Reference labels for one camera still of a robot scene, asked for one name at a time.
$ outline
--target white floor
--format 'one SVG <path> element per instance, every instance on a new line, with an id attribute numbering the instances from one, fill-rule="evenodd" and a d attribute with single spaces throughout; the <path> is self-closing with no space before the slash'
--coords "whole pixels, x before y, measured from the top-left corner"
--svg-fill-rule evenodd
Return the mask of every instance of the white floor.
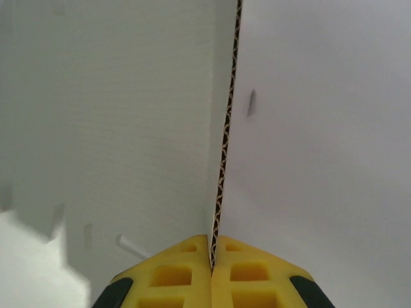
<path id="1" fill-rule="evenodd" d="M 88 282 L 64 267 L 64 234 L 48 242 L 0 214 L 0 306 L 83 308 Z"/>

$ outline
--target black rubber part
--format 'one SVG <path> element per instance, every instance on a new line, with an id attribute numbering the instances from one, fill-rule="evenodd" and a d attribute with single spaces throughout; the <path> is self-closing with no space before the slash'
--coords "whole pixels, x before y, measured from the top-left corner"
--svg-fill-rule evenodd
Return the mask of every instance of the black rubber part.
<path id="1" fill-rule="evenodd" d="M 122 278 L 107 286 L 92 308 L 120 308 L 133 284 L 131 278 Z"/>
<path id="2" fill-rule="evenodd" d="M 302 276 L 293 276 L 290 278 L 290 281 L 300 294 L 302 300 L 304 300 L 304 303 L 306 303 L 307 308 L 335 308 L 314 281 Z"/>

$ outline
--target cardboard wall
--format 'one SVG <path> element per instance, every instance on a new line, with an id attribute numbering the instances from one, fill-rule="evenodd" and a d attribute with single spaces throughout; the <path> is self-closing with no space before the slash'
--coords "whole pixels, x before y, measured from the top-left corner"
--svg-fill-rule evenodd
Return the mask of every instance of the cardboard wall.
<path id="1" fill-rule="evenodd" d="M 20 220 L 46 237 L 64 210 L 67 260 L 92 300 L 141 261 L 119 235 L 150 255 L 209 231 L 234 27 L 214 21 L 231 3 L 12 1 L 3 182 Z"/>
<path id="2" fill-rule="evenodd" d="M 411 301 L 410 8 L 243 3 L 221 233 L 310 271 L 336 307 Z"/>

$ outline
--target yellow plastic part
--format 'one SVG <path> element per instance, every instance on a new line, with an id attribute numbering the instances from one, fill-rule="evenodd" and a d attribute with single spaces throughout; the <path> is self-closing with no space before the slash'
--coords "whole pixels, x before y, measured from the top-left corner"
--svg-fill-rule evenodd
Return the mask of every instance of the yellow plastic part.
<path id="1" fill-rule="evenodd" d="M 285 260 L 229 237 L 218 238 L 211 279 L 213 308 L 307 308 L 290 282 L 310 274 Z"/>
<path id="2" fill-rule="evenodd" d="M 115 276 L 133 279 L 121 308 L 306 308 L 290 277 L 308 272 L 229 237 L 218 238 L 213 276 L 206 235 L 185 241 Z"/>
<path id="3" fill-rule="evenodd" d="M 134 283 L 121 308 L 210 308 L 211 271 L 206 235 L 154 255 L 112 279 Z"/>

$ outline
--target yellow robot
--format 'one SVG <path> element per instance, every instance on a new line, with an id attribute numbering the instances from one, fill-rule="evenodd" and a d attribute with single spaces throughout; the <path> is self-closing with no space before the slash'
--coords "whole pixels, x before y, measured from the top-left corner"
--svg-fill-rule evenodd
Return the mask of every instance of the yellow robot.
<path id="1" fill-rule="evenodd" d="M 211 274 L 206 235 L 115 276 L 92 308 L 334 308 L 311 275 L 229 237 Z"/>

